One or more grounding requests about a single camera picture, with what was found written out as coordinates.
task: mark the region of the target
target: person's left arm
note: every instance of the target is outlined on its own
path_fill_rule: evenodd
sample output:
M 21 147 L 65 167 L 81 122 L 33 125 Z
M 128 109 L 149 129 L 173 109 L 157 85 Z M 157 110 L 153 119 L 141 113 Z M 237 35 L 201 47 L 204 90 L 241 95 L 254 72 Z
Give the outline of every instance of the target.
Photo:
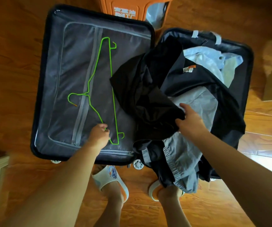
M 95 159 L 109 140 L 106 127 L 96 125 L 85 145 L 2 226 L 74 226 Z

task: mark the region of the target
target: foot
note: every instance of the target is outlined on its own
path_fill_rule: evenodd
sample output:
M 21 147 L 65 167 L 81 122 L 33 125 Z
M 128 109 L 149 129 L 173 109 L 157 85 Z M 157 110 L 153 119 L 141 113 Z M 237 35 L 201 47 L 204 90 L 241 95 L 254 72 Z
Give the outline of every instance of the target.
M 93 170 L 93 175 L 99 173 L 105 168 L 106 165 L 96 165 Z M 101 189 L 102 194 L 108 198 L 108 202 L 113 202 L 123 206 L 124 197 L 120 190 L 120 184 L 118 181 L 110 182 Z
M 180 190 L 177 186 L 168 186 L 163 188 L 157 194 L 157 197 L 160 202 L 165 200 L 179 199 L 182 196 L 182 190 Z

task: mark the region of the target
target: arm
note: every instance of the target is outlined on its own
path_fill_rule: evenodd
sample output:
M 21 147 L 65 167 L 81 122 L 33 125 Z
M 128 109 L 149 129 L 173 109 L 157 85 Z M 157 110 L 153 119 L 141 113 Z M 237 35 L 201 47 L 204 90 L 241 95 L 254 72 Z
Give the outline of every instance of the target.
M 96 125 L 86 144 L 3 226 L 74 226 L 95 159 L 108 143 L 106 127 Z
M 205 127 L 190 106 L 176 120 L 182 135 L 203 153 L 256 226 L 272 226 L 272 172 L 227 145 Z

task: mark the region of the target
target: black fabric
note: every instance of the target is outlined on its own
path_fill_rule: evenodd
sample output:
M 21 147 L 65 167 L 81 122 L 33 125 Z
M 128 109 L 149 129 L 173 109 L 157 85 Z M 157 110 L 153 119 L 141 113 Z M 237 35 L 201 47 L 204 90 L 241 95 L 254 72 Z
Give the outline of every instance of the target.
M 183 72 L 187 67 L 193 67 L 192 72 Z M 231 146 L 244 134 L 243 115 L 227 87 L 209 70 L 186 59 L 182 45 L 172 36 L 148 53 L 127 61 L 111 78 L 111 84 L 119 104 L 138 122 L 136 151 L 148 149 L 150 166 L 163 185 L 173 182 L 173 177 L 169 172 L 164 173 L 165 157 L 160 140 L 177 131 L 176 118 L 184 119 L 182 110 L 168 96 L 179 96 L 204 86 L 218 100 L 211 133 Z M 198 166 L 201 178 L 210 181 L 213 169 L 208 161 L 202 157 Z

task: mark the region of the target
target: white slipper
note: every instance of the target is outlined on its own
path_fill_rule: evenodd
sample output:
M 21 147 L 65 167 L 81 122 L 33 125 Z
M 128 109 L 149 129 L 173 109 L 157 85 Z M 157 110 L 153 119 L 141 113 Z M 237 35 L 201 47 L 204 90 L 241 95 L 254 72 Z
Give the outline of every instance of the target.
M 92 175 L 92 177 L 100 191 L 106 184 L 113 181 L 118 181 L 120 185 L 120 191 L 124 197 L 124 202 L 126 202 L 126 200 L 129 198 L 129 190 L 120 178 L 115 166 L 107 165 L 105 168 L 103 168 L 102 171 Z
M 150 187 L 149 187 L 149 197 L 152 198 L 154 201 L 159 202 L 158 200 L 158 193 L 161 191 L 164 187 L 160 184 L 159 180 L 155 181 Z

